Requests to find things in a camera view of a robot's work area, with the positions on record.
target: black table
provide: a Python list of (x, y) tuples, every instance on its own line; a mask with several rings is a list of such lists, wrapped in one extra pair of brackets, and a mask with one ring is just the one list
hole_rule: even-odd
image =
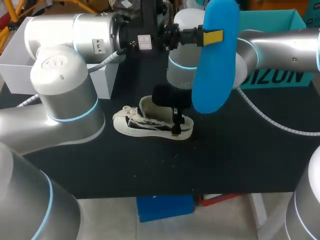
[[(234, 90), (214, 114), (186, 112), (193, 136), (185, 141), (129, 137), (112, 116), (137, 106), (154, 85), (166, 82), (166, 55), (128, 59), (119, 66), (111, 100), (100, 100), (102, 134), (80, 145), (56, 146), (26, 155), (76, 198), (294, 191), (320, 137), (278, 129), (258, 116)], [(320, 131), (320, 97), (314, 87), (252, 89), (245, 93), (273, 120), (302, 131)], [(0, 108), (29, 96), (5, 86)]]

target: floor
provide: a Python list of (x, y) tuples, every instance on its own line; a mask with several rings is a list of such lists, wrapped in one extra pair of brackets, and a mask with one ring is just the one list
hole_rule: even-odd
[[(262, 194), (267, 214), (282, 198), (291, 193)], [(98, 228), (99, 235), (86, 234), (83, 240), (256, 240), (257, 230), (247, 195), (216, 203), (197, 206), (193, 214), (140, 223), (137, 216), (136, 199), (81, 199), (84, 215), (99, 225), (86, 225), (84, 232)], [(91, 211), (88, 205), (99, 205), (99, 212)], [(281, 229), (273, 240), (287, 240)]]

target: yellow frame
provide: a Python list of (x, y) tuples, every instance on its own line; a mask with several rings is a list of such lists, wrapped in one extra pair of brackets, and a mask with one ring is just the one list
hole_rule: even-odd
[[(12, 4), (11, 0), (4, 0), (4, 4), (10, 14), (11, 20), (16, 23), (18, 22), (19, 18), (23, 17), (24, 15), (26, 15), (27, 13), (29, 13), (30, 11), (32, 11), (33, 9), (35, 9), (37, 6), (39, 6), (40, 4), (42, 4), (45, 0), (39, 0), (38, 3), (36, 3), (34, 6), (30, 7), (29, 9), (27, 9), (24, 13), (20, 14), (22, 7), (24, 6), (26, 0), (19, 0), (19, 4), (16, 7), (16, 9), (14, 8), (14, 5)], [(77, 4), (80, 8), (86, 10), (88, 13), (90, 14), (96, 14), (97, 12), (95, 12), (94, 10), (92, 10), (90, 7), (84, 5), (82, 2), (80, 2), (79, 0), (52, 0), (53, 2), (71, 2), (74, 4)], [(0, 54), (2, 54), (3, 52), (3, 48), (6, 44), (6, 41), (9, 37), (9, 28), (6, 26), (2, 31), (0, 31)]]

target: metal frame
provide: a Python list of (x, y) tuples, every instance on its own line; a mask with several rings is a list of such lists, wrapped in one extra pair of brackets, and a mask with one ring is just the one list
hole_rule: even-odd
[[(71, 3), (78, 5), (80, 8), (86, 10), (88, 13), (91, 13), (91, 14), (97, 13), (94, 10), (92, 10), (90, 7), (84, 5), (79, 0), (52, 0), (52, 1), (53, 2), (71, 2)], [(9, 15), (11, 17), (12, 22), (17, 23), (21, 17), (25, 16), (26, 14), (28, 14), (29, 12), (34, 10), (36, 7), (43, 4), (45, 2), (45, 0), (39, 0), (38, 3), (36, 3), (34, 6), (30, 7), (24, 13), (20, 14), (23, 6), (25, 5), (25, 2), (26, 2), (26, 0), (20, 0), (18, 6), (15, 9), (11, 0), (4, 0), (4, 4), (9, 12)], [(6, 44), (6, 41), (9, 37), (9, 34), (10, 34), (10, 31), (7, 26), (2, 31), (0, 31), (0, 54), (3, 52), (3, 48)]]
[(285, 216), (291, 195), (284, 197), (267, 217), (261, 193), (249, 195), (251, 208), (257, 229), (258, 240), (272, 240), (285, 224)]

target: gray cylinder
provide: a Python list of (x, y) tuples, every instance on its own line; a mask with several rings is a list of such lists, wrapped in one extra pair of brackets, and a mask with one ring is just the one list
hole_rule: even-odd
[(70, 47), (41, 47), (30, 78), (54, 120), (66, 122), (80, 118), (98, 104), (87, 66)]
[(285, 228), (290, 240), (320, 239), (320, 147), (291, 197), (286, 215)]
[(25, 46), (33, 59), (40, 47), (64, 45), (77, 51), (87, 64), (97, 64), (120, 49), (122, 23), (116, 13), (36, 16), (25, 27)]
[(256, 50), (258, 54), (257, 65), (255, 65), (255, 61), (251, 60), (248, 64), (252, 64), (257, 69), (280, 69), (295, 72), (320, 71), (319, 29), (317, 27), (283, 32), (246, 30), (239, 37)]
[[(187, 8), (179, 11), (174, 17), (174, 23), (179, 29), (193, 29), (204, 23), (205, 11)], [(186, 44), (170, 51), (166, 78), (168, 82), (179, 89), (192, 89), (200, 59), (201, 47), (197, 44)]]
[(77, 200), (0, 143), (0, 233), (4, 240), (75, 240)]

